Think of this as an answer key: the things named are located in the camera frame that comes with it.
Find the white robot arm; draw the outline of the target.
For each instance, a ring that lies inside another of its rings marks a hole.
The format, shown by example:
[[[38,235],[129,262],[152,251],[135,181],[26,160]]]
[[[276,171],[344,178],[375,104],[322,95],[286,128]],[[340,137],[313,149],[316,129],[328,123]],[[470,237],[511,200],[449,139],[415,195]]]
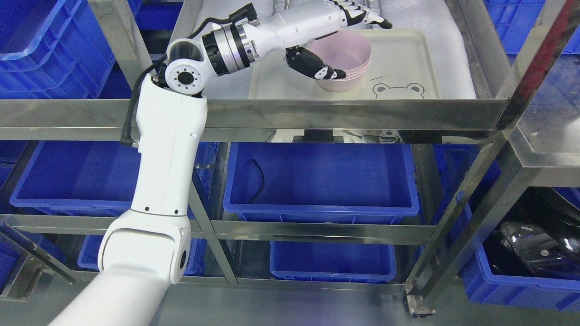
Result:
[[[191,177],[208,114],[203,89],[211,77],[255,60],[246,24],[212,18],[204,24],[214,22],[219,29],[170,44],[165,86],[151,76],[163,58],[136,80],[121,134],[122,144],[133,144],[136,117],[140,165],[131,207],[107,228],[99,274],[53,326],[147,326],[169,287],[180,282],[190,252]]]

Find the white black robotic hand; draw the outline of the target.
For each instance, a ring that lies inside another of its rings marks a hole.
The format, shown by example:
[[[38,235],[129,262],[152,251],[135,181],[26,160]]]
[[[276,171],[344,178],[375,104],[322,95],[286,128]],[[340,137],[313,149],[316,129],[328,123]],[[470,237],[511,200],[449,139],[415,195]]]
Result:
[[[257,26],[242,24],[252,47],[253,60],[266,58],[273,50],[284,50],[286,64],[314,80],[342,80],[344,70],[325,63],[304,45],[323,39],[342,28],[357,24],[391,29],[386,18],[366,6],[346,0],[313,0],[278,12]]]

